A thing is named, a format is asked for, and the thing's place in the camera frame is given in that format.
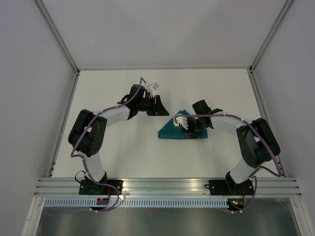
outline teal cloth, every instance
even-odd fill
[[[178,114],[190,115],[186,110],[179,111]],[[175,127],[173,118],[166,123],[162,129],[157,133],[159,139],[186,139],[186,134],[182,132],[183,127]],[[201,131],[201,139],[208,138],[208,131],[206,129]]]

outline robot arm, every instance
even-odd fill
[[[125,99],[130,100],[138,91],[139,86],[139,92],[126,106],[108,110],[98,116],[76,149],[76,151],[83,155],[90,175],[97,182],[106,182],[107,179],[99,156],[99,150],[103,143],[106,128],[117,122],[131,119],[138,114],[138,112],[146,112],[149,116],[169,115],[168,111],[162,105],[160,96],[154,94],[157,84],[148,85],[146,88],[141,85],[133,85],[130,93],[124,96],[122,100],[118,102],[117,106],[124,104]],[[93,113],[88,110],[82,110],[79,113],[68,138],[69,143],[73,147],[75,147],[83,131],[97,113],[98,112]]]
[[[221,109],[211,110],[205,100],[193,104],[193,109],[197,115],[215,114],[222,116],[200,117],[198,119],[180,117],[178,123],[183,126],[183,132],[186,133],[187,137],[198,138],[201,130],[205,128],[215,128],[226,131],[238,138],[242,159],[236,167],[225,176],[225,183],[231,191],[233,191],[238,184],[249,179],[250,175],[260,165],[272,159],[262,142],[256,140],[256,136],[242,121],[225,117],[225,112]],[[245,121],[255,128],[274,155],[280,153],[280,147],[266,120],[259,118]]]

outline white plastic clip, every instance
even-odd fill
[[[154,84],[145,84],[146,87],[146,91],[150,94],[150,97],[155,97],[156,93],[155,91],[158,89],[158,84],[154,83]]]
[[[177,114],[173,118],[174,126],[179,127],[180,125],[182,125],[182,127],[184,129],[188,129],[187,118],[186,117],[179,117],[178,115],[181,115],[181,114]]]

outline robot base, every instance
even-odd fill
[[[243,183],[237,184],[237,186],[231,191],[224,179],[210,180],[209,184],[205,185],[205,188],[210,190],[211,196],[242,196],[243,191],[246,196],[254,194],[254,187],[251,180],[246,180]]]
[[[118,191],[119,195],[122,194],[123,190],[123,181],[119,179],[104,179],[101,180],[100,183],[106,183],[115,186]],[[90,179],[85,177],[81,181],[79,195],[110,195],[110,196],[117,196],[115,190],[111,189],[107,186],[97,185],[93,183]]]

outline white table surface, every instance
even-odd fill
[[[98,111],[113,106],[143,77],[157,82],[157,94],[169,117],[139,113],[106,129],[101,161],[108,177],[224,177],[242,158],[236,137],[208,129],[205,140],[162,140],[158,131],[179,110],[194,114],[192,104],[208,105],[242,118],[260,117],[245,69],[82,71],[78,80],[53,177],[74,177],[83,170],[80,158],[71,158],[67,138],[82,109]],[[275,170],[270,161],[265,166]],[[258,177],[271,177],[266,171]]]

